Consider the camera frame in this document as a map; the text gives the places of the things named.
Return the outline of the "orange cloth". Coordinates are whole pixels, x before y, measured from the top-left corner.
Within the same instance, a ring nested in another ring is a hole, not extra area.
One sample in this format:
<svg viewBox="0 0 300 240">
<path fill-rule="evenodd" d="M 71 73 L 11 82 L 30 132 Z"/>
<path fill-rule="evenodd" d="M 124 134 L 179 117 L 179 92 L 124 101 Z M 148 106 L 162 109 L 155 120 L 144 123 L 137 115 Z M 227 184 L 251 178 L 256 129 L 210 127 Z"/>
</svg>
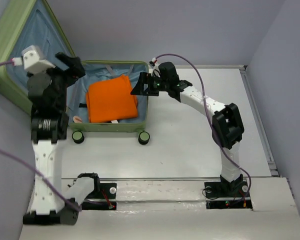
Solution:
<svg viewBox="0 0 300 240">
<path fill-rule="evenodd" d="M 86 94 L 89 122 L 106 123 L 138 117 L 138 100 L 131 91 L 131 81 L 124 74 L 91 84 Z"/>
</svg>

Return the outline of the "black cosmetic tube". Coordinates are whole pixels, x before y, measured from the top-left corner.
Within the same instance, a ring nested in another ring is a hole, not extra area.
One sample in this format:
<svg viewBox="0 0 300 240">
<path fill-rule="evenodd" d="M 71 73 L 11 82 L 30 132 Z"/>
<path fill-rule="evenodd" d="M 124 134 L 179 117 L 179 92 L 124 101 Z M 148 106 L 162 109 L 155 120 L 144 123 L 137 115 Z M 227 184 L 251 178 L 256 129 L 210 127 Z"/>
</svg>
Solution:
<svg viewBox="0 0 300 240">
<path fill-rule="evenodd" d="M 79 104 L 79 108 L 87 108 L 87 104 L 86 103 L 80 103 Z"/>
</svg>

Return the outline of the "pink round compact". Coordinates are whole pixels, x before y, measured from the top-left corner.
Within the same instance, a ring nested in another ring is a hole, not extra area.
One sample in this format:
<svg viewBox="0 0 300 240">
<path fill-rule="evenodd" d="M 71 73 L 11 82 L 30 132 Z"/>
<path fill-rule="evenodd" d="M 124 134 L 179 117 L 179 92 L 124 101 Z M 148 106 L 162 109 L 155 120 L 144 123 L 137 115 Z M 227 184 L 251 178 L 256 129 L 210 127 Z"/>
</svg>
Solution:
<svg viewBox="0 0 300 240">
<path fill-rule="evenodd" d="M 74 123 L 77 123 L 77 124 L 83 123 L 83 120 L 77 115 L 73 116 L 72 120 Z"/>
</svg>

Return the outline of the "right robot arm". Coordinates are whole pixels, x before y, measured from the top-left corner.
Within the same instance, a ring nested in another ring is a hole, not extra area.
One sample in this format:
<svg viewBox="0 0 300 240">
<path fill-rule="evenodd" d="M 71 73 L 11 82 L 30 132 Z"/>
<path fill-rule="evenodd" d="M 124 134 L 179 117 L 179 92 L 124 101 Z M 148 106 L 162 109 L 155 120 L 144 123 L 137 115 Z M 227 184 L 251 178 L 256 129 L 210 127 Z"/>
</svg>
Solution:
<svg viewBox="0 0 300 240">
<path fill-rule="evenodd" d="M 220 181 L 211 192 L 232 196 L 243 184 L 239 166 L 239 146 L 245 131 L 236 104 L 224 104 L 197 90 L 192 83 L 181 80 L 172 62 L 154 63 L 152 72 L 141 72 L 131 95 L 155 96 L 166 92 L 178 102 L 192 107 L 207 118 L 212 138 L 220 148 Z"/>
</svg>

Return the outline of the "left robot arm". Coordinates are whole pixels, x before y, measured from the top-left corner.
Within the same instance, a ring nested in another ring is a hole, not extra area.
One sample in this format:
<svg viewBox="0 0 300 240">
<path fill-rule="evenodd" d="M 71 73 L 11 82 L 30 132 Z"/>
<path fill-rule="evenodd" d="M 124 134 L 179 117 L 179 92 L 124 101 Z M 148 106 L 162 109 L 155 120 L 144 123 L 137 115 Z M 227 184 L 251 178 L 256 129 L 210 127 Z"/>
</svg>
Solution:
<svg viewBox="0 0 300 240">
<path fill-rule="evenodd" d="M 58 52 L 55 57 L 67 65 L 62 70 L 46 59 L 39 48 L 31 45 L 22 51 L 27 72 L 31 141 L 35 156 L 33 199 L 23 216 L 25 225 L 69 225 L 77 223 L 81 204 L 87 196 L 100 194 L 97 173 L 81 173 L 62 194 L 62 147 L 67 139 L 67 88 L 86 72 L 79 57 Z"/>
</svg>

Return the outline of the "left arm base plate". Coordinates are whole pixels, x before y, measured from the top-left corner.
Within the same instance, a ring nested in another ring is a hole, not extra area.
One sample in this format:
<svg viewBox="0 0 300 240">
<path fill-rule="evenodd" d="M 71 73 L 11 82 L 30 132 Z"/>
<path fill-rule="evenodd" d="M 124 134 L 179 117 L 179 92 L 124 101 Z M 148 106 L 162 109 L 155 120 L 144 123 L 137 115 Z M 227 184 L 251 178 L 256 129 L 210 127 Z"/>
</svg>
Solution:
<svg viewBox="0 0 300 240">
<path fill-rule="evenodd" d="M 117 183 L 101 182 L 100 191 L 91 192 L 81 204 L 85 211 L 115 211 L 117 209 Z"/>
</svg>

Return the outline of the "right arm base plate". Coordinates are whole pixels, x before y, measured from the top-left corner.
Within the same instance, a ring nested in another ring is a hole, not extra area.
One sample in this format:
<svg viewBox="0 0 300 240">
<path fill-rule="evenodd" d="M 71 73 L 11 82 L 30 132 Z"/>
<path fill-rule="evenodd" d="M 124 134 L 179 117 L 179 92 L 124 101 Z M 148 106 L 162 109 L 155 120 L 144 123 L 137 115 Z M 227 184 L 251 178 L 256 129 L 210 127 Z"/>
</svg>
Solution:
<svg viewBox="0 0 300 240">
<path fill-rule="evenodd" d="M 208 181 L 204 183 L 202 195 L 208 210 L 253 209 L 248 191 L 248 183 L 244 181 L 237 189 L 226 192 L 221 189 L 221 182 Z"/>
</svg>

